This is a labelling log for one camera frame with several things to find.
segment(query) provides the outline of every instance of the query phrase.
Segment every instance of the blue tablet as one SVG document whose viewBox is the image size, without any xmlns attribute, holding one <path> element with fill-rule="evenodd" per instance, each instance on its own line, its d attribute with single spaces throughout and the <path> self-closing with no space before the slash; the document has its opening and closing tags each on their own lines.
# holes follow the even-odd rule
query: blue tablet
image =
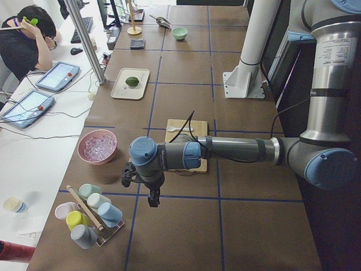
<svg viewBox="0 0 361 271">
<path fill-rule="evenodd" d="M 65 62 L 57 62 L 35 83 L 35 86 L 41 89 L 59 92 L 77 76 L 79 71 L 79 66 Z"/>
<path fill-rule="evenodd" d="M 32 90 L 0 117 L 0 123 L 26 128 L 39 119 L 54 102 L 54 97 Z"/>
</svg>

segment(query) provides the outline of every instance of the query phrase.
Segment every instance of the black hair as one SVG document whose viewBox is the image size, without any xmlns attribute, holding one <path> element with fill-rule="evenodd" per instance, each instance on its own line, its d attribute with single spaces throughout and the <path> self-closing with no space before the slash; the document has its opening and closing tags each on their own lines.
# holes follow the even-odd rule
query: black hair
<svg viewBox="0 0 361 271">
<path fill-rule="evenodd" d="M 36 26 L 40 29 L 43 36 L 49 38 L 54 38 L 56 36 L 55 24 L 50 15 L 43 8 L 36 5 L 24 7 L 18 13 L 17 20 L 21 22 L 24 16 L 30 21 L 32 19 L 39 20 Z"/>
</svg>

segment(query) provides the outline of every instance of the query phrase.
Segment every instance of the white desk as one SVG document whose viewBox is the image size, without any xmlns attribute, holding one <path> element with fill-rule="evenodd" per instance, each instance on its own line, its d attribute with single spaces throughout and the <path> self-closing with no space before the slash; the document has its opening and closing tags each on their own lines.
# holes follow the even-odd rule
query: white desk
<svg viewBox="0 0 361 271">
<path fill-rule="evenodd" d="M 103 53 L 110 53 L 107 49 L 106 35 L 99 21 L 99 10 L 96 2 L 92 1 L 81 10 L 82 16 L 93 16 L 94 28 L 91 36 L 97 43 L 98 58 Z M 76 64 L 81 67 L 80 74 L 66 91 L 54 95 L 55 104 L 50 112 L 65 112 L 64 114 L 46 113 L 33 125 L 26 129 L 14 128 L 8 124 L 0 126 L 12 131 L 32 137 L 56 137 L 75 135 L 75 137 L 53 139 L 31 139 L 23 135 L 14 134 L 7 130 L 0 130 L 0 172 L 1 172 L 1 204 L 11 196 L 17 196 L 28 205 L 24 213 L 11 213 L 0 208 L 0 240 L 36 246 L 41 231 L 45 225 L 49 211 L 54 202 L 59 185 L 73 154 L 88 109 L 92 101 L 88 99 L 90 92 L 96 93 L 98 84 L 85 52 L 71 55 L 73 47 L 81 44 L 71 44 L 70 40 L 74 26 L 68 18 L 60 28 L 61 40 L 58 47 L 51 51 L 53 63 L 57 61 Z M 41 75 L 29 76 L 35 83 Z M 19 100 L 32 89 L 28 79 L 24 79 L 16 89 L 11 99 Z M 7 103 L 1 113 L 11 107 Z M 28 264 L 0 261 L 0 270 L 26 270 Z"/>
</svg>

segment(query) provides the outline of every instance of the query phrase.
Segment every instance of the green bowl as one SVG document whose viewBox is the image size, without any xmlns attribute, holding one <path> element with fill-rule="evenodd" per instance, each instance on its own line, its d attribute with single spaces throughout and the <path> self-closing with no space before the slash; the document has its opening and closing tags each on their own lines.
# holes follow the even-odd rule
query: green bowl
<svg viewBox="0 0 361 271">
<path fill-rule="evenodd" d="M 185 39 L 188 34 L 188 30 L 184 27 L 176 27 L 171 30 L 171 33 L 177 41 L 181 41 Z"/>
</svg>

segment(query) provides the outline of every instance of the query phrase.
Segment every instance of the black mouse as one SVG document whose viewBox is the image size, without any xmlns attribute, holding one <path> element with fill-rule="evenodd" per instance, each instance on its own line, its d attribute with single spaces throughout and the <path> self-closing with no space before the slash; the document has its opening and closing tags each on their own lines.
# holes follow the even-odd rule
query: black mouse
<svg viewBox="0 0 361 271">
<path fill-rule="evenodd" d="M 70 50 L 70 54 L 71 55 L 77 55 L 77 54 L 79 54 L 79 53 L 81 53 L 81 52 L 83 52 L 83 49 L 81 49 L 81 48 L 72 48 L 71 50 Z"/>
</svg>

